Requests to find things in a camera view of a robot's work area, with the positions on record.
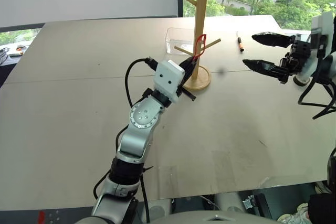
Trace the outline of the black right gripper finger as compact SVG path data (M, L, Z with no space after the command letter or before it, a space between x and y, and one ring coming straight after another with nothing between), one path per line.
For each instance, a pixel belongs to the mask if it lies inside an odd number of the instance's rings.
M243 59L243 63L252 71L259 74L276 78L282 84L287 83L289 71L286 68L264 60Z
M252 39L265 46L287 48L293 44L295 35L286 36L273 32L263 32L252 35Z

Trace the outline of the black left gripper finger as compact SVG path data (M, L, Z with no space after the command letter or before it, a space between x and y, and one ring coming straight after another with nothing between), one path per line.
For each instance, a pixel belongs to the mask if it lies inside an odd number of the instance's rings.
M196 65L196 60L193 56L188 57L182 61L179 66L183 69L194 69Z
M185 75L183 83L186 83L187 80L192 76L195 67L197 66L197 61L191 61L185 68Z

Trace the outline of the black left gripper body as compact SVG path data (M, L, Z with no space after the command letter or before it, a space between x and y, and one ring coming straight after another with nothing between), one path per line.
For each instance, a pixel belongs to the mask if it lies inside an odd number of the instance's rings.
M196 99L196 96L193 95L192 93L190 93L187 89L185 89L182 85L179 85L177 87L177 91L176 91L176 95L178 97L181 96L181 94L186 95L189 99L191 99L192 101L194 101Z

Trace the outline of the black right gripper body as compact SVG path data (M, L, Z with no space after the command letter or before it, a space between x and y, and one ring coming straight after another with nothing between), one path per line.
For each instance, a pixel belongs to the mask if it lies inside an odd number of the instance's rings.
M300 73L310 57L310 43L300 39L299 34L290 36L290 51L280 61L280 66L287 69L290 76Z

